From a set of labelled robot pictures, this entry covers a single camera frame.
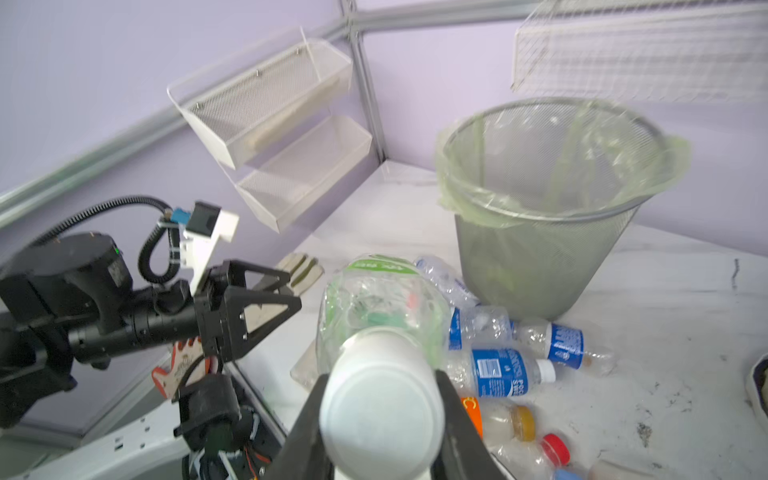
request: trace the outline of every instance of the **trash can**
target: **trash can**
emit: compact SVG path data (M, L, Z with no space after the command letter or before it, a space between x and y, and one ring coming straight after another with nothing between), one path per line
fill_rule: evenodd
M684 141L607 101L529 99L448 129L436 167L467 286L511 318L560 316L688 157Z

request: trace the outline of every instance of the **wall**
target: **wall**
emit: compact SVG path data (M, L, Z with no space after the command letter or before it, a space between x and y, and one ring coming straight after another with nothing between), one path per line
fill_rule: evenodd
M360 0L359 9L404 0ZM511 66L521 22L366 34L389 156L434 168L435 136L452 122L514 101ZM646 203L638 223L768 255L768 109L764 105L631 104L688 139L690 171Z
M170 105L165 94L170 81L271 31L301 24L313 28L339 16L335 0L2 2L0 65L11 74L0 76L0 87L13 92L6 98L13 115L0 117L0 190L45 174L68 156ZM366 124L356 88L333 109ZM148 194L185 208L205 200L240 215L234 242L220 244L213 263L240 258L274 265L375 168L376 161L366 158L278 235L256 220L187 127L0 230L0 263L81 209L125 194ZM142 286L136 259L156 221L152 209L124 208L79 230L112 235L131 268L134 286ZM156 271L164 271L165 246L157 249L153 264ZM106 372L76 363L73 376L80 385L38 402L25 422L81 432L161 355L155 350L120 357Z

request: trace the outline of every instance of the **blue label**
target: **blue label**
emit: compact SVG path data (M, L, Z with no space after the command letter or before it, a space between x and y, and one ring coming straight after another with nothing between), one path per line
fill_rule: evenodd
M458 308L453 309L451 328L448 331L448 350L462 349L462 319Z
M578 369L583 358L584 334L581 330L552 323L552 346L549 349L549 359L552 362L564 363L572 369Z
M528 373L517 350L472 350L472 356L478 396L517 396L528 391Z

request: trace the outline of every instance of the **table surface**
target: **table surface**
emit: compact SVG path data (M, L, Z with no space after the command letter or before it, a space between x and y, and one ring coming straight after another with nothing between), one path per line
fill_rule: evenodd
M432 253L459 267L455 225L434 172L382 165L297 251L325 275L303 309L239 364L289 429L306 400L290 370L314 339L329 275L363 253ZM768 258L631 224L560 323L599 329L618 367L560 377L515 401L538 432L558 432L582 475L598 458L658 478L766 478L768 435L746 398L748 369L768 350Z

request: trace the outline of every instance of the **white lid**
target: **white lid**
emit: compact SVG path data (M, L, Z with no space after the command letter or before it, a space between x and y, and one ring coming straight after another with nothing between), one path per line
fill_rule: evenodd
M549 360L536 360L538 372L541 375L541 383L553 383L556 379L554 365Z
M445 411L419 344L375 327L349 338L320 404L320 433L350 478L413 480L437 457Z

